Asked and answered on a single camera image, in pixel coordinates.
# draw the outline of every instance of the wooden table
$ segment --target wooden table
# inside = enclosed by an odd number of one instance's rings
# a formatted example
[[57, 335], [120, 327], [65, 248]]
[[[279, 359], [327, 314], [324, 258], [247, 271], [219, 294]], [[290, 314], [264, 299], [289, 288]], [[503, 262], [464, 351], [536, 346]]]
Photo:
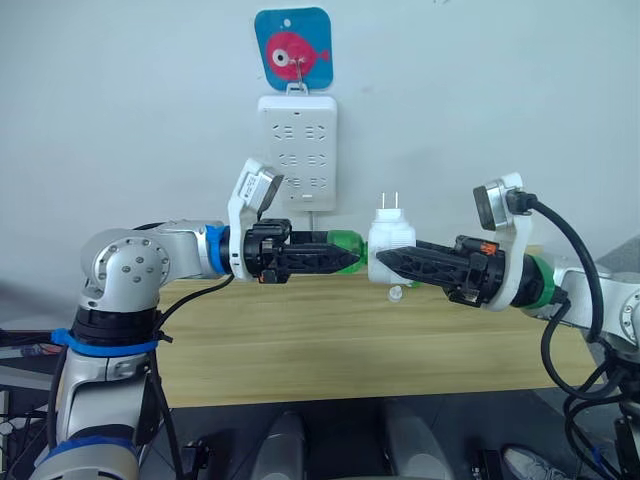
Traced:
[[[210, 281], [174, 282], [165, 309]], [[173, 407], [479, 392], [552, 386], [540, 360], [545, 322], [516, 309], [464, 307], [430, 286], [405, 289], [366, 275], [300, 276], [286, 285], [233, 282], [186, 304], [159, 348]], [[594, 368], [577, 330], [553, 340], [572, 384]]]

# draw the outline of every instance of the pink fish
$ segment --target pink fish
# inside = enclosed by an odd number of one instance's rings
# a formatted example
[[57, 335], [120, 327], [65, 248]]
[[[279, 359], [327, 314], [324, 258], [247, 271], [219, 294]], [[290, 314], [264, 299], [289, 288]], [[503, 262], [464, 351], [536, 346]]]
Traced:
[[273, 73], [288, 81], [298, 80], [296, 62], [300, 65], [300, 74], [304, 79], [316, 60], [329, 61], [329, 51], [317, 53], [313, 47], [297, 33], [280, 32], [272, 35], [267, 42], [267, 60]]

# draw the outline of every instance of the power strip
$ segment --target power strip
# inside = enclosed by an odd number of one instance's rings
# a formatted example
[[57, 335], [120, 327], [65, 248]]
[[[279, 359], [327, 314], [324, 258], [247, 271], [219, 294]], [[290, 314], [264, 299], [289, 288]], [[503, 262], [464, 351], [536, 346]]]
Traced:
[[336, 206], [338, 105], [328, 96], [262, 97], [258, 112], [267, 161], [284, 175], [286, 208], [326, 212]]

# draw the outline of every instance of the black cable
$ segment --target black cable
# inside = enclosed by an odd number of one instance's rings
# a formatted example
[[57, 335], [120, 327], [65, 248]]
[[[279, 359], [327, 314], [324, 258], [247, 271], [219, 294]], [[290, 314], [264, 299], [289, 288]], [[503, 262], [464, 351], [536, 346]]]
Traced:
[[[580, 391], [586, 391], [598, 380], [598, 378], [606, 371], [606, 369], [611, 366], [613, 362], [610, 359], [606, 359], [602, 364], [594, 370], [594, 372], [587, 378], [584, 384], [579, 388]], [[562, 411], [564, 412], [565, 418], [569, 415], [569, 411], [571, 410], [571, 405], [576, 400], [576, 397], [569, 395], [562, 405]], [[576, 434], [578, 439], [583, 443], [587, 450], [593, 452], [595, 447], [587, 438], [587, 435], [582, 431], [582, 429], [577, 425], [574, 421], [570, 422], [570, 427], [572, 428], [573, 433]], [[602, 456], [602, 465], [615, 477], [619, 475], [619, 472], [616, 468], [604, 457]]]
[[9, 478], [9, 474], [11, 474], [11, 472], [13, 471], [13, 469], [15, 468], [16, 465], [18, 465], [18, 463], [20, 462], [20, 460], [22, 460], [22, 457], [24, 457], [26, 455], [26, 453], [31, 449], [31, 447], [35, 444], [36, 440], [40, 437], [40, 435], [42, 434], [42, 432], [44, 432], [47, 429], [47, 424], [45, 423], [42, 428], [40, 430], [38, 430], [38, 433], [36, 433], [36, 436], [33, 437], [33, 439], [31, 439], [29, 441], [29, 444], [25, 447], [24, 451], [13, 461], [11, 462], [11, 467], [8, 467], [5, 472], [4, 472], [4, 476], [2, 477], [2, 480], [7, 480]]
[[139, 225], [134, 230], [151, 230], [152, 228], [159, 227], [165, 222], [154, 222], [154, 223], [145, 223], [144, 225]]
[[186, 295], [184, 297], [182, 297], [180, 300], [178, 300], [176, 303], [174, 303], [173, 305], [171, 305], [166, 312], [164, 312], [162, 314], [162, 316], [160, 317], [160, 320], [158, 321], [158, 323], [156, 324], [155, 327], [155, 331], [158, 332], [160, 330], [160, 328], [162, 327], [162, 325], [164, 325], [164, 322], [167, 321], [167, 319], [173, 315], [173, 313], [178, 310], [180, 307], [182, 307], [185, 303], [190, 302], [191, 300], [193, 300], [194, 298], [198, 298], [202, 295], [205, 295], [207, 293], [211, 293], [211, 292], [215, 292], [216, 290], [220, 290], [224, 287], [226, 287], [227, 285], [229, 285], [232, 281], [233, 281], [233, 273], [230, 274], [227, 279], [222, 282], [219, 283], [217, 285], [214, 285], [213, 287], [208, 287], [208, 288], [204, 288], [202, 290], [198, 290], [197, 292], [193, 292], [190, 293], [189, 295]]
[[599, 405], [608, 405], [611, 403], [617, 403], [617, 402], [626, 400], [628, 398], [629, 397], [627, 395], [621, 394], [621, 395], [614, 395], [608, 398], [600, 398], [597, 400], [587, 400], [573, 407], [565, 418], [564, 430], [567, 436], [567, 440], [569, 441], [569, 445], [571, 445], [571, 448], [574, 450], [574, 452], [580, 458], [580, 460], [582, 460], [594, 472], [598, 473], [603, 478], [611, 478], [611, 476], [613, 476], [613, 478], [618, 479], [618, 478], [621, 478], [621, 476], [615, 469], [613, 469], [613, 466], [611, 466], [610, 464], [609, 466], [613, 471], [611, 472], [611, 475], [609, 475], [609, 473], [607, 473], [600, 465], [597, 465], [593, 460], [591, 460], [591, 458], [589, 458], [587, 455], [584, 454], [584, 452], [577, 445], [575, 438], [573, 437], [572, 425], [575, 425], [576, 415], [578, 415], [581, 411], [583, 411], [586, 408], [596, 407]]
[[158, 372], [158, 358], [156, 357], [155, 350], [149, 352], [149, 361], [151, 363], [151, 384], [156, 398], [160, 405], [160, 411], [164, 418], [165, 428], [167, 429], [167, 437], [169, 438], [169, 447], [171, 449], [171, 459], [173, 461], [173, 468], [176, 472], [176, 480], [184, 479], [184, 472], [182, 470], [182, 460], [180, 458], [180, 449], [178, 448], [178, 438], [176, 436], [176, 429], [173, 424], [173, 418], [171, 418], [171, 411], [169, 410], [169, 404], [167, 398], [162, 391], [162, 379]]
[[555, 382], [555, 384], [569, 395], [581, 400], [598, 400], [604, 398], [616, 389], [625, 375], [625, 372], [623, 370], [617, 369], [613, 373], [611, 378], [609, 378], [609, 381], [600, 389], [593, 392], [583, 392], [579, 389], [573, 388], [571, 385], [565, 382], [562, 377], [560, 377], [560, 374], [553, 365], [553, 361], [551, 359], [551, 338], [553, 337], [553, 332], [555, 332], [558, 324], [567, 313], [569, 308], [571, 308], [571, 302], [569, 301], [569, 299], [566, 299], [560, 306], [560, 309], [555, 313], [551, 320], [549, 320], [549, 323], [544, 329], [542, 340], [540, 341], [540, 355], [542, 356], [542, 365], [544, 366], [551, 379]]
[[602, 299], [602, 287], [600, 285], [600, 276], [598, 275], [596, 264], [578, 233], [564, 218], [537, 199], [530, 202], [529, 206], [536, 212], [544, 215], [551, 223], [558, 227], [564, 236], [567, 237], [567, 240], [569, 240], [569, 243], [571, 243], [571, 246], [580, 259], [584, 274], [587, 277], [587, 283], [589, 284], [589, 291], [591, 292], [591, 327], [587, 335], [587, 342], [594, 343], [598, 340], [600, 332], [602, 332], [602, 324], [604, 322], [604, 301]]
[[47, 401], [47, 444], [49, 445], [49, 451], [56, 448], [58, 442], [56, 440], [56, 400], [58, 397], [58, 387], [60, 386], [60, 379], [62, 378], [62, 370], [64, 369], [64, 362], [67, 359], [67, 346], [62, 347], [58, 361], [56, 362], [56, 369], [53, 372], [53, 378], [51, 379], [51, 388], [49, 389], [49, 398]]
[[25, 451], [25, 449], [27, 448], [27, 438], [29, 438], [29, 429], [31, 428], [31, 417], [28, 416], [27, 420], [24, 422], [24, 434], [22, 436], [22, 441], [20, 442], [20, 447], [18, 447], [18, 454], [16, 455], [16, 457], [19, 457], [20, 455], [22, 455], [22, 453]]

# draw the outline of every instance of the white power adapter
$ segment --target white power adapter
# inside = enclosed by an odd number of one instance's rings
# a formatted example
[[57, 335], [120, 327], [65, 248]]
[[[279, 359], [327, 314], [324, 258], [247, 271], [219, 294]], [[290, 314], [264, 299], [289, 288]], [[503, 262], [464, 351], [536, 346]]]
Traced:
[[376, 258], [376, 253], [383, 250], [416, 246], [416, 230], [404, 218], [404, 210], [398, 208], [397, 192], [395, 208], [385, 208], [384, 193], [382, 194], [382, 208], [376, 209], [376, 218], [369, 230], [368, 245], [369, 281], [396, 285], [412, 283]]

